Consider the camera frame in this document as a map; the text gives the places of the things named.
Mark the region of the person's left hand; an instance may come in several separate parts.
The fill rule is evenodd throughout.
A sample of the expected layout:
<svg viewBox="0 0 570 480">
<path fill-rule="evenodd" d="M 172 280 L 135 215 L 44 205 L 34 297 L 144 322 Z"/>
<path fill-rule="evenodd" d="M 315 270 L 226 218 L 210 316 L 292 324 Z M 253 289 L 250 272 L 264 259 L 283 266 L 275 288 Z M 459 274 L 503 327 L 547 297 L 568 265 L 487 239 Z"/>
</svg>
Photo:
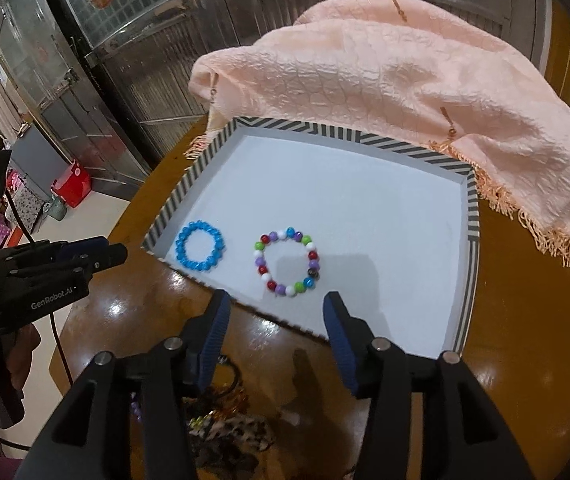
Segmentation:
<svg viewBox="0 0 570 480">
<path fill-rule="evenodd" d="M 41 336 L 34 325 L 24 326 L 18 332 L 16 343 L 6 359 L 6 367 L 16 390 L 21 390 L 26 383 L 31 370 L 32 354 L 40 343 Z"/>
</svg>

